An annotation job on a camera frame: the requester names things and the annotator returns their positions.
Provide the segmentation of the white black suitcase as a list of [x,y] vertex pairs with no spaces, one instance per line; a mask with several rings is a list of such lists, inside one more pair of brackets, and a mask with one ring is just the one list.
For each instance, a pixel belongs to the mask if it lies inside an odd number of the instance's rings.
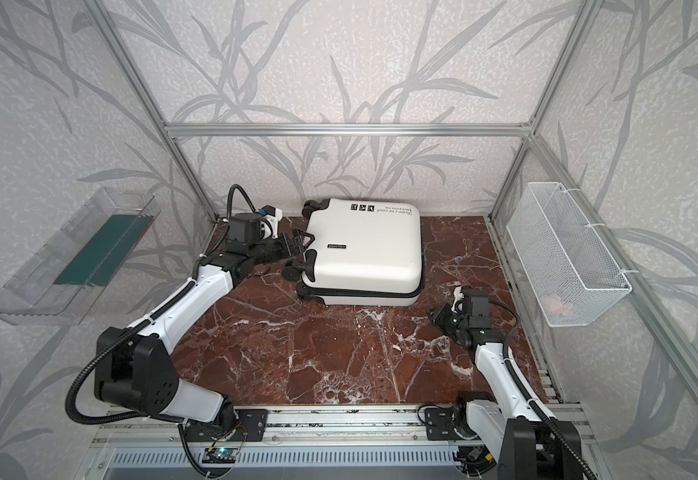
[[312,242],[282,277],[305,302],[411,306],[425,286],[421,217],[407,203],[309,200],[302,216]]

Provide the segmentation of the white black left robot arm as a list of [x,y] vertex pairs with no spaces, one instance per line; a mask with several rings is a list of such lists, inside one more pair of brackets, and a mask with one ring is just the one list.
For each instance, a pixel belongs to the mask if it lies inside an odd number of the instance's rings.
[[[270,206],[230,216],[222,239],[198,258],[181,287],[131,325],[99,336],[94,359],[67,395],[68,416],[93,425],[148,417],[232,434],[240,422],[232,399],[181,379],[171,355],[191,327],[257,266],[299,256],[314,240],[300,229],[281,233],[278,225]],[[121,413],[88,417],[78,410],[76,395],[89,376],[95,397],[121,407]]]

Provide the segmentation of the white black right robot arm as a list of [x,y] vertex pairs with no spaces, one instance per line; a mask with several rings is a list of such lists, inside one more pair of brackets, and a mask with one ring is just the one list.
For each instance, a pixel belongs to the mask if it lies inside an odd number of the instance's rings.
[[429,320],[470,354],[490,387],[460,393],[448,409],[447,423],[457,438],[482,442],[454,455],[462,474],[481,477],[494,469],[499,479],[597,477],[583,457],[578,429],[541,401],[519,368],[511,343],[520,316],[512,307],[459,286],[453,303],[430,312]]

